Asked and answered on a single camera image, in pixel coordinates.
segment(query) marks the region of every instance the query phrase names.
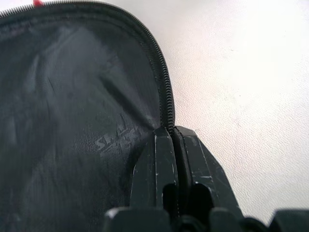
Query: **white background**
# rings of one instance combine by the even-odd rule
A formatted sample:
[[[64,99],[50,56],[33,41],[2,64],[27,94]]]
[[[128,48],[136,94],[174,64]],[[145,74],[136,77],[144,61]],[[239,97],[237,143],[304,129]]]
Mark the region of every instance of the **white background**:
[[[276,208],[309,208],[309,2],[108,2],[156,37],[176,122],[223,165],[244,214],[268,222]]]

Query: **dark fabric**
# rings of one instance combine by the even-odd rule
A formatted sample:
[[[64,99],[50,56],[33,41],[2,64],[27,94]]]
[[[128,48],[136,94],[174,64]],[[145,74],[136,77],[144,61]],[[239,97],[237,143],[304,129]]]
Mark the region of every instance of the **dark fabric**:
[[[0,29],[0,231],[98,231],[160,127],[141,44],[109,22]]]

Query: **red tag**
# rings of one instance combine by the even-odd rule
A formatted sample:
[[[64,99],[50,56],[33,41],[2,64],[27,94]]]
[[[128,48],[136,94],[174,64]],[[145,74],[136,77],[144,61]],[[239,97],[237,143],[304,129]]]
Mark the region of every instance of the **red tag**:
[[[35,7],[37,6],[43,6],[43,2],[41,0],[33,0],[33,5]]]

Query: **black zipper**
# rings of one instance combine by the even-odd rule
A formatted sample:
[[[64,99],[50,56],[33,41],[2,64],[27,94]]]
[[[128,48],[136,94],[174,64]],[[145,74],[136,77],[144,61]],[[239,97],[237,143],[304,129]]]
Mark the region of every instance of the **black zipper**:
[[[12,8],[10,10],[5,10],[3,12],[0,12],[0,19],[3,20],[6,17],[19,14],[19,19],[23,20],[24,14],[31,10],[39,11],[40,8],[44,9],[46,7],[56,7],[59,6],[59,9],[61,10],[61,13],[63,14],[65,12],[64,7],[68,5],[76,5],[76,6],[98,6],[107,8],[109,11],[113,12],[114,14],[121,14],[122,16],[125,16],[127,20],[129,20],[131,23],[135,24],[138,28],[140,28],[143,31],[142,35],[145,35],[145,38],[143,38],[145,41],[149,42],[150,49],[149,49],[149,57],[154,58],[153,62],[155,63],[154,66],[159,68],[160,70],[157,72],[159,74],[159,88],[160,88],[160,114],[161,114],[161,126],[165,127],[170,135],[173,135],[174,131],[174,125],[175,125],[175,111],[174,111],[174,101],[173,101],[173,93],[171,88],[171,83],[169,79],[169,72],[168,68],[165,62],[165,59],[163,57],[163,54],[161,52],[161,49],[159,45],[157,44],[156,40],[152,36],[151,32],[132,14],[129,12],[120,9],[116,6],[113,6],[111,4],[102,3],[98,1],[67,1],[67,0],[59,0],[54,2],[44,2],[43,6],[40,7],[34,7],[33,5],[25,5],[20,6],[16,8]]]

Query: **zipper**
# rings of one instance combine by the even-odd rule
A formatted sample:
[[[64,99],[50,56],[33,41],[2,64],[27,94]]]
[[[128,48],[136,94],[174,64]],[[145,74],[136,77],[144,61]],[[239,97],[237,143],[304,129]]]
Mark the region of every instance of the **zipper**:
[[[165,127],[169,134],[173,137],[174,134],[174,125],[175,125],[175,111],[174,111],[174,101],[173,101],[173,93],[172,93],[172,87],[169,79],[169,72],[168,68],[165,62],[165,59],[163,57],[163,54],[161,52],[161,49],[159,45],[157,44],[156,40],[154,39],[153,35],[151,32],[132,14],[129,12],[118,8],[114,5],[108,4],[108,3],[103,3],[101,1],[95,1],[95,0],[74,0],[74,1],[69,1],[69,0],[57,0],[57,1],[51,1],[51,2],[44,2],[43,6],[39,7],[34,7],[34,5],[25,5],[25,6],[20,6],[20,7],[15,7],[9,10],[4,10],[0,12],[0,19],[5,18],[11,15],[15,14],[22,14],[31,10],[34,10],[35,8],[45,8],[48,6],[57,6],[57,5],[65,5],[65,4],[95,4],[99,3],[100,5],[103,5],[116,13],[123,14],[125,15],[131,22],[134,22],[145,34],[147,37],[147,41],[150,41],[150,47],[153,48],[150,51],[150,57],[155,58],[157,55],[157,58],[154,59],[154,62],[157,64],[156,67],[161,68],[161,73],[163,77],[163,82],[159,83],[160,91],[164,89],[163,92],[160,94],[160,117],[161,117],[161,126]]]

